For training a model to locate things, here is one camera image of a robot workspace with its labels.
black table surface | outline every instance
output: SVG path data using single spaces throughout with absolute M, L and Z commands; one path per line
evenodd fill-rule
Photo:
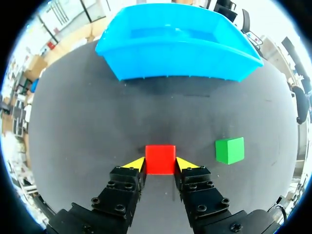
M 205 165 L 232 213 L 268 209 L 286 195 L 298 132 L 284 76 L 270 63 L 243 82 L 199 77 L 118 81 L 96 42 L 53 63 L 36 89 L 29 125 L 39 193 L 54 209 L 91 208 L 114 166 L 173 144 Z M 245 159 L 215 160 L 217 139 L 244 137 Z M 173 176 L 149 175 L 129 233 L 192 233 Z

cardboard box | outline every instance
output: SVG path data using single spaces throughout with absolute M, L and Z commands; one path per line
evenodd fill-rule
M 86 37 L 88 42 L 92 42 L 94 40 L 94 38 L 95 38 L 95 36 L 93 36 L 93 35 L 89 35 L 88 37 Z
M 24 71 L 24 76 L 34 81 L 39 78 L 41 71 L 48 66 L 48 63 L 39 55 L 34 55 L 28 68 Z
M 193 0 L 175 0 L 176 3 L 182 3 L 182 4 L 193 4 Z

green cube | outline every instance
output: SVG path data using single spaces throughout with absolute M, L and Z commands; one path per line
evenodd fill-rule
M 244 138 L 230 138 L 215 141 L 215 155 L 218 162 L 233 164 L 244 159 Z

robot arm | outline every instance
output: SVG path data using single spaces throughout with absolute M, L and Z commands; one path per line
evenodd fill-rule
M 91 199 L 93 210 L 75 203 L 49 221 L 48 234 L 126 234 L 146 179 L 145 160 L 138 168 L 115 167 L 99 196 Z M 263 210 L 231 214 L 230 200 L 221 195 L 202 166 L 187 167 L 175 161 L 175 183 L 195 234 L 272 234 L 279 225 Z

cable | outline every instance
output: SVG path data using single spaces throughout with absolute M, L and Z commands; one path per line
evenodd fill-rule
M 274 208 L 278 208 L 281 210 L 281 212 L 283 213 L 283 218 L 284 218 L 284 223 L 285 223 L 287 221 L 287 214 L 286 214 L 285 208 L 280 204 L 275 204 L 274 206 L 269 208 L 268 213 L 270 213 Z

